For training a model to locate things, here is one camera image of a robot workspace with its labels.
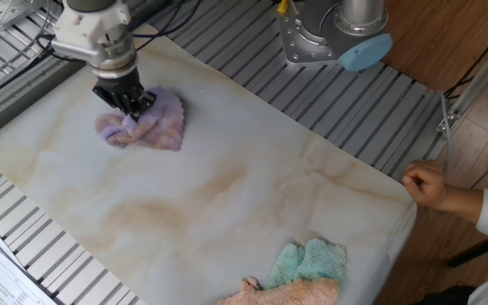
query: person's hand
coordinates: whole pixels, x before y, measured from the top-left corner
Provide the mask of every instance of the person's hand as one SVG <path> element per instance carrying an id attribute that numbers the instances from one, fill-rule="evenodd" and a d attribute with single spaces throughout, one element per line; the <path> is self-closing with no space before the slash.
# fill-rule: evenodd
<path id="1" fill-rule="evenodd" d="M 411 162 L 402 177 L 402 183 L 417 204 L 442 210 L 448 186 L 444 183 L 440 163 L 431 160 Z"/>

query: wooden floor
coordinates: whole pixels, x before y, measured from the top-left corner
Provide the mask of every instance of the wooden floor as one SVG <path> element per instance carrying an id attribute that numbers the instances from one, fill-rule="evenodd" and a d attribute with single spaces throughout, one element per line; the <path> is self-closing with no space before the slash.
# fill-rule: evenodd
<path id="1" fill-rule="evenodd" d="M 454 85 L 488 45 L 488 1 L 390 0 L 388 9 L 395 45 L 385 62 L 432 89 Z M 447 181 L 470 187 L 487 168 L 488 88 L 455 133 Z M 488 176 L 479 187 L 488 187 Z M 449 257 L 485 238 L 464 220 L 420 208 L 376 304 L 408 305 L 449 286 L 486 282 L 488 253 L 456 269 L 446 266 Z"/>

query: green towel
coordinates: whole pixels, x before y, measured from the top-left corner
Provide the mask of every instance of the green towel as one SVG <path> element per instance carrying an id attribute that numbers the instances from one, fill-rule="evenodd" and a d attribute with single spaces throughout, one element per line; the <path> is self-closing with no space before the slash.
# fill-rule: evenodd
<path id="1" fill-rule="evenodd" d="M 327 244 L 319 239 L 308 241 L 306 248 L 287 245 L 276 259 L 267 289 L 274 289 L 294 280 L 344 278 L 346 248 Z"/>

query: pink towel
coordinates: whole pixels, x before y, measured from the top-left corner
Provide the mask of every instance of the pink towel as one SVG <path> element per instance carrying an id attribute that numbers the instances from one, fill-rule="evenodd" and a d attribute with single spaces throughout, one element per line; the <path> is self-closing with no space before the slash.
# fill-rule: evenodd
<path id="1" fill-rule="evenodd" d="M 124 148 L 130 144 L 154 149 L 179 151 L 184 134 L 184 109 L 180 99 L 161 87 L 148 90 L 156 95 L 153 106 L 138 122 L 116 110 L 97 118 L 95 130 L 109 145 Z"/>
<path id="2" fill-rule="evenodd" d="M 217 305 L 332 305 L 338 298 L 336 280 L 296 280 L 280 288 L 260 291 L 254 278 L 242 281 L 241 292 Z"/>

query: purple towel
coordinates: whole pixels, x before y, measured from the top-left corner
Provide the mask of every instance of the purple towel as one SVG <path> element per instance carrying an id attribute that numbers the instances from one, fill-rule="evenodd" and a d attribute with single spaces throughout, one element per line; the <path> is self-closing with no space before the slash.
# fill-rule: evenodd
<path id="1" fill-rule="evenodd" d="M 184 134 L 184 109 L 180 99 L 160 86 L 148 91 L 157 96 L 156 101 L 138 122 L 116 110 L 97 118 L 97 135 L 109 145 L 121 148 L 136 144 L 179 151 Z"/>

